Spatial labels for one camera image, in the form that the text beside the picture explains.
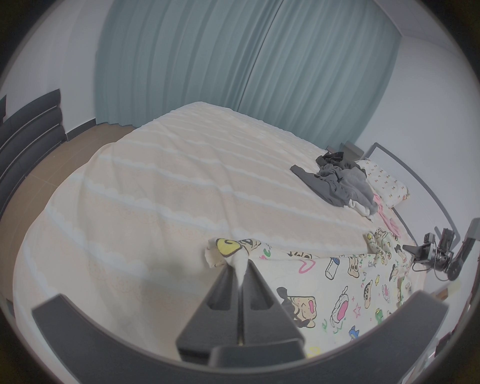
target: headboard frame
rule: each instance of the headboard frame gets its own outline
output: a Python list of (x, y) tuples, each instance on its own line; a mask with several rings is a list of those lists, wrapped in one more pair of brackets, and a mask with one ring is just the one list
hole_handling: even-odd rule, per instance
[(381, 166), (406, 184), (410, 196), (393, 208), (408, 234), (419, 245), (423, 244), (423, 235), (435, 230), (437, 241), (443, 228), (455, 233), (451, 249), (460, 243), (460, 234), (445, 206), (432, 189), (408, 165), (392, 152), (378, 143), (374, 143), (364, 157)]

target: pillow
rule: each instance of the pillow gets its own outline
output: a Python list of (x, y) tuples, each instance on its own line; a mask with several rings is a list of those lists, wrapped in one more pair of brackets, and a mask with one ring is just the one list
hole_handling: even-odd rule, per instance
[(399, 202), (408, 198), (408, 188), (380, 166), (368, 158), (358, 160), (356, 163), (367, 173), (367, 181), (377, 192), (385, 205), (393, 208)]

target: curtain fold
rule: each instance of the curtain fold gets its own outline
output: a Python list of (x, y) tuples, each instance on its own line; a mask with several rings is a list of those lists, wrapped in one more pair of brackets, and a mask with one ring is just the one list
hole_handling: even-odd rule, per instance
[(372, 0), (116, 0), (96, 121), (139, 127), (205, 101), (338, 148), (377, 108), (400, 38)]
[(284, 0), (238, 112), (320, 148), (355, 142), (384, 94), (400, 39), (371, 0)]

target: bed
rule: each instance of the bed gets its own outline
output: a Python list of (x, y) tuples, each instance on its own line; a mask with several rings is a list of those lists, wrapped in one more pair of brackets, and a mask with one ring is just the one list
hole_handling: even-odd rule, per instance
[[(175, 340), (216, 279), (207, 240), (260, 239), (322, 258), (367, 253), (384, 228), (329, 205), (289, 168), (316, 172), (326, 151), (227, 108), (197, 102), (102, 147), (56, 190), (29, 228), (14, 270), (16, 322), (64, 382), (31, 310), (58, 293), (146, 351), (179, 359)], [(403, 243), (411, 231), (392, 209)], [(415, 275), (422, 289), (425, 273)]]

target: pile of clothes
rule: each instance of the pile of clothes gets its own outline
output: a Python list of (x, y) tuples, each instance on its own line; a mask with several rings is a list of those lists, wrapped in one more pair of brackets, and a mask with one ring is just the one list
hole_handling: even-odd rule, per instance
[(368, 218), (377, 212), (378, 204), (373, 199), (365, 170), (357, 163), (344, 159), (343, 152), (320, 156), (316, 162), (320, 167), (316, 174), (296, 165), (290, 170), (331, 205), (347, 205)]

